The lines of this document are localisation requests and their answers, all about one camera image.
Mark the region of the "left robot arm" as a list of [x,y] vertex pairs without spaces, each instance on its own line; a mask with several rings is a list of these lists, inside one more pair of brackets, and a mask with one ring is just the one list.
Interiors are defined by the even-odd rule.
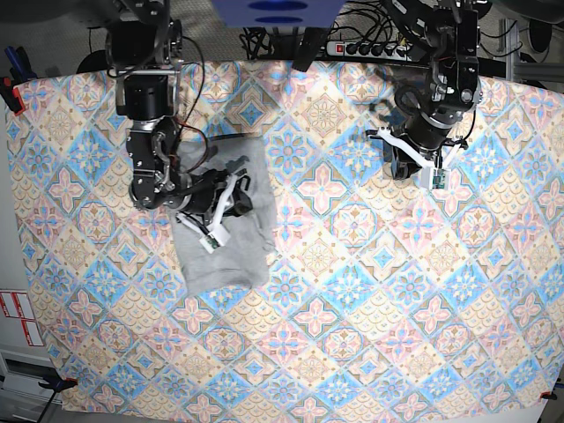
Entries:
[[423,171],[431,187],[439,188],[453,156],[468,147],[466,137],[449,133],[465,114],[475,114],[481,97],[479,13],[472,1],[383,5],[397,30],[429,59],[424,90],[401,85],[395,91],[394,101],[407,121],[379,134],[391,155],[391,176],[401,181]]

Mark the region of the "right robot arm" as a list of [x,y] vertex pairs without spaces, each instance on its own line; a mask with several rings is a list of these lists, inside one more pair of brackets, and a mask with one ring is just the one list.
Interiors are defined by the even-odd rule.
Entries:
[[130,20],[108,25],[108,75],[114,78],[115,109],[132,122],[127,152],[132,160],[130,197],[140,210],[166,206],[208,224],[252,209],[245,170],[182,170],[177,148],[182,75],[182,23],[168,1],[126,1]]

